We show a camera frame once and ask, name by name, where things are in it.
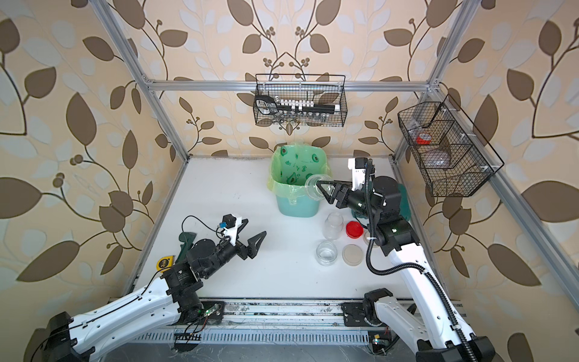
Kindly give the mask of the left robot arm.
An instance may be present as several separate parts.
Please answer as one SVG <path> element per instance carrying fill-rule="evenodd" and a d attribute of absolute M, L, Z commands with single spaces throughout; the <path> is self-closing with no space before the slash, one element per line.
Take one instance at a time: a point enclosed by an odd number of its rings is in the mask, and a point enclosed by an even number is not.
<path fill-rule="evenodd" d="M 95 361 L 109 351 L 159 327 L 184 323 L 190 338 L 193 324 L 205 326 L 220 314 L 223 303 L 204 306 L 198 296 L 204 281 L 238 257 L 254 259 L 266 232 L 239 240 L 249 221 L 228 214 L 215 230 L 217 240 L 181 232 L 183 259 L 157 271 L 144 287 L 91 312 L 62 312 L 48 322 L 41 340 L 30 339 L 29 361 Z"/>

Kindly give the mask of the yellow-green bin liner bag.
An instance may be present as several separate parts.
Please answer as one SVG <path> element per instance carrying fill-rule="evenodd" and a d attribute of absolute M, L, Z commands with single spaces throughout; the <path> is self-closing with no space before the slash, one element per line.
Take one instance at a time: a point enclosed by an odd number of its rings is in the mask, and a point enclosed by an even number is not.
<path fill-rule="evenodd" d="M 271 157 L 267 186 L 277 197 L 296 205 L 299 198 L 308 197 L 307 179 L 318 174 L 331 175 L 323 149 L 305 144 L 280 146 Z"/>

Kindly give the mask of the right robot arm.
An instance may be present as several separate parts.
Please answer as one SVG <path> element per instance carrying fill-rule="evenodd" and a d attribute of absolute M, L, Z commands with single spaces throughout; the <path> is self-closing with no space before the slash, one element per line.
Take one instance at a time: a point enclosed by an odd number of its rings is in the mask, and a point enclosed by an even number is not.
<path fill-rule="evenodd" d="M 368 219 L 365 263 L 378 276 L 401 274 L 421 315 L 400 306 L 392 292 L 368 292 L 363 306 L 371 324 L 386 324 L 413 351 L 417 361 L 491 361 L 495 348 L 478 336 L 458 313 L 425 255 L 416 231 L 401 215 L 402 195 L 389 176 L 350 183 L 318 180 L 316 189 L 337 208 L 349 208 Z"/>

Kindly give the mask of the green plastic trash bin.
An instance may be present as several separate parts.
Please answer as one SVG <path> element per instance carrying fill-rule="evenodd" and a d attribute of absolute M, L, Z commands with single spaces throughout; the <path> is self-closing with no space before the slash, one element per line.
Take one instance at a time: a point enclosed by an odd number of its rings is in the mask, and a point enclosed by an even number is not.
<path fill-rule="evenodd" d="M 313 217 L 319 210 L 320 202 L 314 201 L 309 197 L 299 198 L 296 205 L 291 205 L 286 199 L 275 197 L 279 211 L 288 217 Z"/>

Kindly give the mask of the red jar lid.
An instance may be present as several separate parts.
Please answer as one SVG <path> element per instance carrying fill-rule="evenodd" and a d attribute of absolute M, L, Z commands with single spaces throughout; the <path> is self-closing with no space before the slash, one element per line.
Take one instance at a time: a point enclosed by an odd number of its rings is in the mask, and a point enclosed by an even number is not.
<path fill-rule="evenodd" d="M 365 229 L 362 224 L 357 221 L 349 222 L 345 227 L 346 235 L 351 239 L 358 239 L 363 236 Z"/>

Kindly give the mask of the beige jar lid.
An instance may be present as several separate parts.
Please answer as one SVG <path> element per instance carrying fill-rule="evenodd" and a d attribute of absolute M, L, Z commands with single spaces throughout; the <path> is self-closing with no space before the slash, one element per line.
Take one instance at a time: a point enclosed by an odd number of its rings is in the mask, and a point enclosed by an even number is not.
<path fill-rule="evenodd" d="M 370 233 L 368 230 L 365 230 L 363 233 L 363 241 L 366 243 L 366 245 L 368 245 L 370 242 Z"/>
<path fill-rule="evenodd" d="M 342 259 L 344 263 L 349 266 L 357 266 L 363 262 L 364 252 L 359 246 L 348 244 L 342 251 Z"/>

